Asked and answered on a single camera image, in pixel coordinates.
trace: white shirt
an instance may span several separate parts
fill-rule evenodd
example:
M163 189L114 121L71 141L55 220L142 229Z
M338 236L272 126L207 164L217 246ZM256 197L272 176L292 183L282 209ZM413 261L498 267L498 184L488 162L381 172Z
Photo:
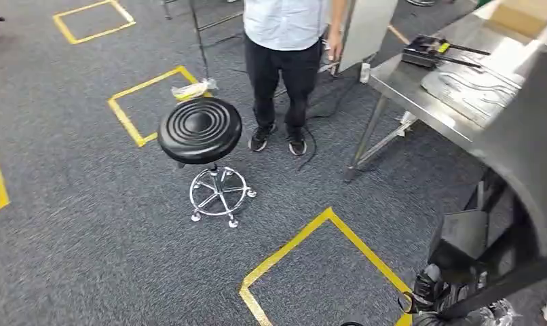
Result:
M245 0L244 28L264 48L304 50L323 34L328 7L328 0Z

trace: stool base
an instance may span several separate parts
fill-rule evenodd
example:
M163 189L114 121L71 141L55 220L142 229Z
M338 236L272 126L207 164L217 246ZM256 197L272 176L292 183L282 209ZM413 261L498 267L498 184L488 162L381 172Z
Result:
M203 181L204 177L207 176L209 176L209 179L212 181L211 184ZM235 177L239 179L242 182L242 185L240 187L225 187L225 181L227 178L230 177ZM199 189L201 187L208 188L209 190L213 191L213 194L211 194L204 201L198 204L195 202L193 194L196 189ZM240 199L236 202L235 205L229 206L228 203L225 201L224 194L236 192L241 193ZM228 168L227 166L215 166L214 168L207 168L193 179L189 187L189 200L193 206L193 214L191 216L191 220L197 222L202 218L202 215L227 215L229 217L229 227L236 228L238 226L238 220L235 219L233 213L241 207L246 196L249 198L254 198L256 195L257 193L255 192L255 190L248 187L248 185L246 184L246 180L236 170ZM224 211L214 213L204 209L215 200L221 201Z

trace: man's hand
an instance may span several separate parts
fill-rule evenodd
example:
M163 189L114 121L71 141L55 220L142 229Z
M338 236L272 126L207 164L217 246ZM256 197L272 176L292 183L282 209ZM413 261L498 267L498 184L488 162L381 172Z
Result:
M331 61L338 61L341 55L341 33L339 31L330 31L328 35L328 59Z
M343 12L345 11L345 5L347 0L332 0L331 3L331 23L328 35L328 59L331 61L338 61L341 56L341 20L343 18Z

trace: black pants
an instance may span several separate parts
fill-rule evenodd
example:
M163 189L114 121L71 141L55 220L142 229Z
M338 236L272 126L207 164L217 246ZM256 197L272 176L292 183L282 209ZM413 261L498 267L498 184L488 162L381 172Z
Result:
M290 98L285 122L289 128L305 124L307 98L314 90L320 60L322 41L318 40L301 51L277 51L264 48L246 39L246 66L254 88L254 113L260 126L271 126L276 118L274 93L280 80L280 71Z

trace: gray carpet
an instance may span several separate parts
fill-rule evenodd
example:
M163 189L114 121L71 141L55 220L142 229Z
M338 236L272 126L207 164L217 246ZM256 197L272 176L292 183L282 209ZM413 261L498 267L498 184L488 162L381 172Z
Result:
M344 184L341 171L376 98L362 86L332 119L309 122L318 155L301 172L305 158L290 155L283 132L263 153L250 153L251 90L245 74L230 70L244 69L242 40L216 43L242 31L236 19L205 31L204 42L213 44L216 95L244 120L242 141L223 164L258 196L236 230L225 218L192 223L187 190L199 167L179 170L155 142L138 148L106 104L177 65L203 77L189 10L173 3L174 19L166 21L158 1L120 3L137 24L72 46L52 15L87 1L0 1L7 18L0 24L0 167L12 201L0 210L0 325L257 325L238 295L242 279L328 206L411 281L438 218L461 208L480 177L474 158L418 124ZM242 5L196 3L201 24ZM64 21L78 37L123 23L102 9ZM401 43L388 35L384 44L392 53ZM331 112L349 82L318 87L310 114ZM174 104L170 86L183 84L176 75L119 103L146 136ZM277 104L282 114L287 99ZM401 113L391 107L377 135ZM329 226L252 290L276 325L391 325L400 315L393 288Z

